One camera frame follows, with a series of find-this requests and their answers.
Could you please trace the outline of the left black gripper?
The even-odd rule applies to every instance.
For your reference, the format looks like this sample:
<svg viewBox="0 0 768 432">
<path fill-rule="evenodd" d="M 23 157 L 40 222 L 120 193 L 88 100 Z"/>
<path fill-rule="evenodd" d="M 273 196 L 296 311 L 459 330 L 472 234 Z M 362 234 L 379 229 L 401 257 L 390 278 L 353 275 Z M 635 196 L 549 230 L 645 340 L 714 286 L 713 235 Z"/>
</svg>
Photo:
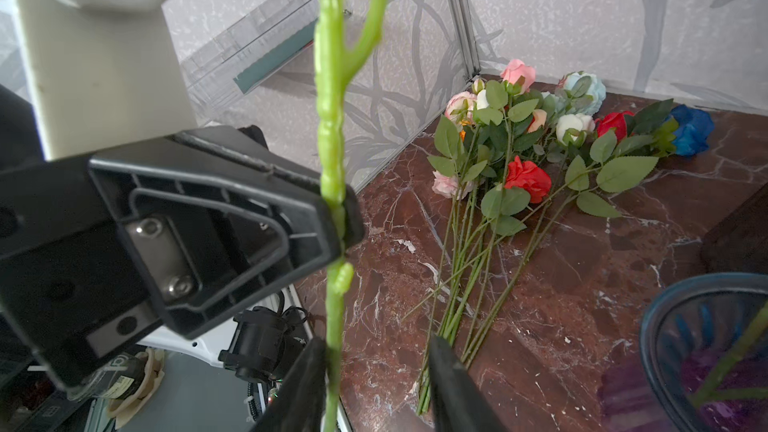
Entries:
<svg viewBox="0 0 768 432">
<path fill-rule="evenodd" d="M 47 162 L 1 93 L 1 324 L 62 390 L 160 327 L 196 339 L 365 235 L 317 172 L 255 126 L 205 127 Z"/>
</svg>

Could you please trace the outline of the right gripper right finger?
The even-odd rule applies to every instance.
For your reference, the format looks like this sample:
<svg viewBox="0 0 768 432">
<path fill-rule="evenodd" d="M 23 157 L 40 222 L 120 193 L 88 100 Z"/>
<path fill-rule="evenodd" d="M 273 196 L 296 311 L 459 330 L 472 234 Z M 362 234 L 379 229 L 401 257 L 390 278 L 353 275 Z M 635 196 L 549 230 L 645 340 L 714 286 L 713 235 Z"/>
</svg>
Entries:
<svg viewBox="0 0 768 432">
<path fill-rule="evenodd" d="M 428 371 L 436 431 L 506 430 L 452 346 L 437 335 L 429 341 Z"/>
</svg>

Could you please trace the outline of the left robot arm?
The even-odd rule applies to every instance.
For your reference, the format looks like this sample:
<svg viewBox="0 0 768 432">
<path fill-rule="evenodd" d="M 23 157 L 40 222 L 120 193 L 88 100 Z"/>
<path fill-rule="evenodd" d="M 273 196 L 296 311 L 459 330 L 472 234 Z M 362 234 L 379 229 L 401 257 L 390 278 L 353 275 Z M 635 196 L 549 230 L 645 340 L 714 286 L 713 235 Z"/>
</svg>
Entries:
<svg viewBox="0 0 768 432">
<path fill-rule="evenodd" d="M 49 431 L 90 397 L 145 397 L 189 354 L 249 383 L 289 381 L 319 424 L 325 350 L 285 288 L 365 228 L 338 234 L 316 172 L 257 127 L 215 126 L 47 162 L 32 108 L 1 93 L 1 427 Z"/>
</svg>

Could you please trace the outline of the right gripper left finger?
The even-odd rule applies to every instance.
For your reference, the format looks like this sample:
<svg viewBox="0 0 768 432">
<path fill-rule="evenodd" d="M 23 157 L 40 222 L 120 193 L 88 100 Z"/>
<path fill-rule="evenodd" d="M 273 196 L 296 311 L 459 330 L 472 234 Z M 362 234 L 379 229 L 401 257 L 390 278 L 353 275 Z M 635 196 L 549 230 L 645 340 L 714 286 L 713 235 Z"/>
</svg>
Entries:
<svg viewBox="0 0 768 432">
<path fill-rule="evenodd" d="M 277 397 L 251 432 L 315 431 L 323 424 L 326 398 L 326 352 L 322 338 L 311 339 L 283 380 Z"/>
</svg>

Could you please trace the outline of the purple glass vase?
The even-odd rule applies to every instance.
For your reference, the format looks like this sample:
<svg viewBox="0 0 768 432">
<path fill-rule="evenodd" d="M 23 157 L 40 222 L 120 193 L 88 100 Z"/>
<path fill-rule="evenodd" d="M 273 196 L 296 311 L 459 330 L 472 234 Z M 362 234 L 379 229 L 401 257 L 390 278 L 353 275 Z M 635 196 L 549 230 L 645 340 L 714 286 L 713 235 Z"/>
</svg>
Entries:
<svg viewBox="0 0 768 432">
<path fill-rule="evenodd" d="M 767 304 L 767 278 L 716 273 L 683 280 L 646 310 L 636 354 L 609 368 L 598 390 L 606 431 L 764 431 L 767 398 L 694 408 L 689 398 Z M 720 389 L 767 388 L 767 331 Z"/>
</svg>

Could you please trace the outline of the pink flower stem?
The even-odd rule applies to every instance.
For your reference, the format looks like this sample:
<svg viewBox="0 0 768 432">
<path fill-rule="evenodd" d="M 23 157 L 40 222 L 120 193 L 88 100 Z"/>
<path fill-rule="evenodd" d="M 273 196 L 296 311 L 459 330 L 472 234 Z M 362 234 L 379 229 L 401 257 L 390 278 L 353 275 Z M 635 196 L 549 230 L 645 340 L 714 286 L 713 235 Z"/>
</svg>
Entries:
<svg viewBox="0 0 768 432">
<path fill-rule="evenodd" d="M 699 409 L 705 404 L 729 400 L 762 400 L 767 398 L 766 387 L 720 389 L 729 372 L 740 363 L 761 338 L 767 329 L 767 304 L 758 311 L 749 323 L 744 334 L 728 350 L 727 354 L 718 360 L 705 380 L 689 398 L 691 405 Z"/>
<path fill-rule="evenodd" d="M 344 97 L 347 87 L 365 65 L 381 40 L 388 0 L 370 0 L 368 14 L 354 47 L 345 45 L 344 0 L 319 0 L 319 19 L 315 28 L 314 67 L 317 89 L 318 156 L 322 170 L 321 195 L 328 205 L 337 238 L 347 231 L 344 208 L 346 182 L 344 169 Z M 340 399 L 341 352 L 343 345 L 344 296 L 351 286 L 354 268 L 341 256 L 326 268 L 327 394 L 323 429 L 337 428 Z"/>
</svg>

